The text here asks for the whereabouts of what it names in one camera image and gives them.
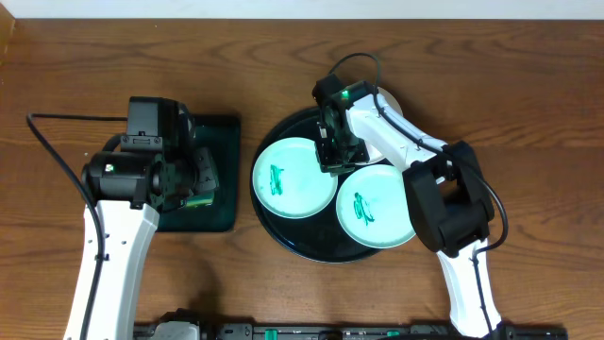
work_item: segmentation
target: wooden table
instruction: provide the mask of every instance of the wooden table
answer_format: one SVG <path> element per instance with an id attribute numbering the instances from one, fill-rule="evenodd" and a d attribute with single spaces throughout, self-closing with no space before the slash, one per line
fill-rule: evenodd
<path id="1" fill-rule="evenodd" d="M 369 51 L 406 117 L 470 143 L 506 204 L 510 237 L 488 256 L 499 312 L 604 337 L 602 32 L 601 22 L 19 20 L 0 73 L 0 336 L 63 335 L 83 243 L 84 204 L 25 114 L 125 116 L 131 95 L 236 111 L 243 124 L 235 230 L 156 235 L 138 321 L 178 307 L 259 322 L 448 319 L 441 267 L 417 238 L 358 263 L 314 263 L 275 242 L 252 209 L 263 136 L 313 105 L 335 60 Z M 351 61 L 341 74 L 372 80 L 374 65 Z M 125 130 L 40 126 L 77 172 Z"/>

